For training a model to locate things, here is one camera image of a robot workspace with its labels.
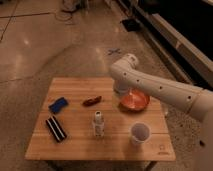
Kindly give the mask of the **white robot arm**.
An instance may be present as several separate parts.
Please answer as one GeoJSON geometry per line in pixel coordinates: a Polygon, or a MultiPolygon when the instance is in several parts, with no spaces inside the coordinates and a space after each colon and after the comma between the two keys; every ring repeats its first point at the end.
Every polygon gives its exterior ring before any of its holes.
{"type": "Polygon", "coordinates": [[[126,54],[110,66],[115,91],[125,94],[136,88],[200,122],[213,121],[213,91],[140,72],[138,64],[135,55],[126,54]]]}

